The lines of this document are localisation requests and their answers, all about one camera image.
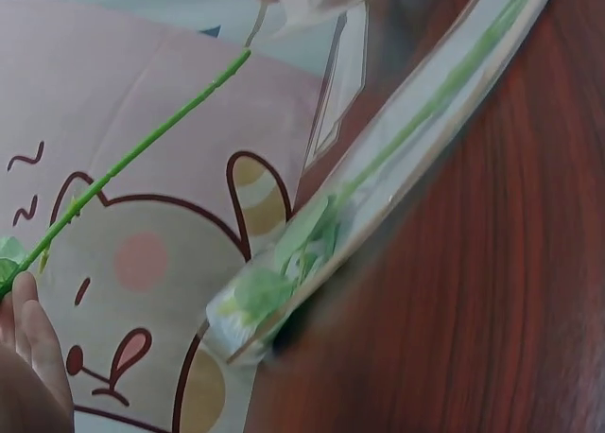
cartoon bear print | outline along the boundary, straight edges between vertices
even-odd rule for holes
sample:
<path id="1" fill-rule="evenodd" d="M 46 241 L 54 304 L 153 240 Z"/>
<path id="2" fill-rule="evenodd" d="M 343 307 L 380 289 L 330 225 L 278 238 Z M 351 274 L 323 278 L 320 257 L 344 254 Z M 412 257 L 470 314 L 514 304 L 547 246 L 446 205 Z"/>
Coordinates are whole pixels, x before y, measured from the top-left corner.
<path id="1" fill-rule="evenodd" d="M 92 181 L 69 177 L 51 223 Z M 156 433 L 243 426 L 253 373 L 227 370 L 197 331 L 205 305 L 291 211 L 277 173 L 251 153 L 234 154 L 227 182 L 238 234 L 181 199 L 100 194 L 52 243 L 41 301 L 77 411 L 104 419 L 103 431 L 122 431 L 110 424 Z"/>

green plant stem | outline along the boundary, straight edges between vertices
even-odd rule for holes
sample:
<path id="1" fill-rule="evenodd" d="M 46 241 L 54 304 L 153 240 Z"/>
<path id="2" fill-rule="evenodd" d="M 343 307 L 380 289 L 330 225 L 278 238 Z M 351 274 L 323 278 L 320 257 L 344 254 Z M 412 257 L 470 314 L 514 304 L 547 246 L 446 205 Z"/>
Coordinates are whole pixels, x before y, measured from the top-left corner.
<path id="1" fill-rule="evenodd" d="M 27 256 L 27 258 L 19 265 L 19 267 L 13 271 L 9 279 L 0 285 L 0 300 L 12 290 L 12 284 L 14 278 L 20 272 L 29 269 L 31 264 L 36 261 L 40 254 L 50 246 L 52 240 L 57 237 L 57 234 L 74 218 L 74 216 L 88 203 L 96 194 L 98 194 L 103 187 L 114 177 L 116 177 L 124 168 L 128 166 L 134 159 L 136 159 L 143 151 L 150 147 L 160 137 L 162 137 L 167 131 L 173 128 L 179 121 L 181 121 L 187 114 L 194 110 L 199 104 L 208 98 L 217 88 L 223 85 L 229 78 L 231 78 L 239 68 L 246 62 L 250 57 L 251 51 L 249 48 L 245 48 L 241 55 L 235 59 L 231 65 L 218 76 L 210 85 L 208 85 L 197 97 L 192 99 L 182 109 L 176 112 L 170 119 L 163 123 L 159 128 L 154 130 L 148 135 L 142 142 L 140 142 L 130 153 L 128 153 L 120 162 L 118 162 L 107 174 L 91 184 L 91 186 L 84 192 L 84 194 L 74 201 L 65 215 L 57 220 L 46 232 L 46 235 L 34 248 L 34 250 Z"/>
<path id="2" fill-rule="evenodd" d="M 353 180 L 344 184 L 342 191 L 338 195 L 337 210 L 344 206 L 357 188 L 367 181 L 422 123 L 431 116 L 439 115 L 447 110 L 458 92 L 468 83 L 481 63 L 495 49 L 504 34 L 510 29 L 526 3 L 527 0 L 510 0 L 507 3 L 473 48 L 450 71 L 443 84 L 428 102 L 424 104 L 420 111 Z"/>

pink cheek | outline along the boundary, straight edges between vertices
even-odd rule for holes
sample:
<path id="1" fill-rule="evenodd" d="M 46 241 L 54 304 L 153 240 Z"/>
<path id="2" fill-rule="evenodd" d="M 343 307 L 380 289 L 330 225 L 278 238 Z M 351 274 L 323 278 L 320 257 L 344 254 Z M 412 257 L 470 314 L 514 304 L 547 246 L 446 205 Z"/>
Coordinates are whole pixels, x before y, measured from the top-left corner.
<path id="1" fill-rule="evenodd" d="M 138 233 L 127 237 L 113 256 L 113 269 L 124 288 L 145 292 L 159 284 L 168 268 L 168 254 L 160 237 Z"/>

wooden table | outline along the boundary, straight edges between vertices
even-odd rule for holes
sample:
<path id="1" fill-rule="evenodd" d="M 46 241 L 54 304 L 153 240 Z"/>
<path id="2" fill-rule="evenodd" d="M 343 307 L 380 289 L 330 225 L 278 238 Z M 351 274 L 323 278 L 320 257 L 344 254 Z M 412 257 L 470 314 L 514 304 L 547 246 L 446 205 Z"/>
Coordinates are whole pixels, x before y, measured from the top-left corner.
<path id="1" fill-rule="evenodd" d="M 375 63 L 366 97 L 466 1 L 418 0 L 413 55 Z M 288 324 L 247 431 L 603 428 L 605 10 L 551 0 L 443 161 Z"/>

bear ear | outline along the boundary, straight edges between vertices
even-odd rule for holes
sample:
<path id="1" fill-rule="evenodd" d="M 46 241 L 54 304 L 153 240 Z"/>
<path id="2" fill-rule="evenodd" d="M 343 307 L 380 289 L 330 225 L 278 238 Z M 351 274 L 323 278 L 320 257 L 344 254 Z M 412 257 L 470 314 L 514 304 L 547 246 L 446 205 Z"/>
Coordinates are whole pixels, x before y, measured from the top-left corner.
<path id="1" fill-rule="evenodd" d="M 85 173 L 76 172 L 72 173 L 67 180 L 63 183 L 50 218 L 50 224 L 52 225 L 59 219 L 63 214 L 67 212 L 70 204 L 74 199 L 78 199 L 93 183 L 93 179 Z M 99 198 L 92 199 L 91 201 L 99 201 Z"/>
<path id="2" fill-rule="evenodd" d="M 285 185 L 273 167 L 250 152 L 235 153 L 227 164 L 232 197 L 247 259 L 270 244 L 284 229 L 292 210 Z"/>

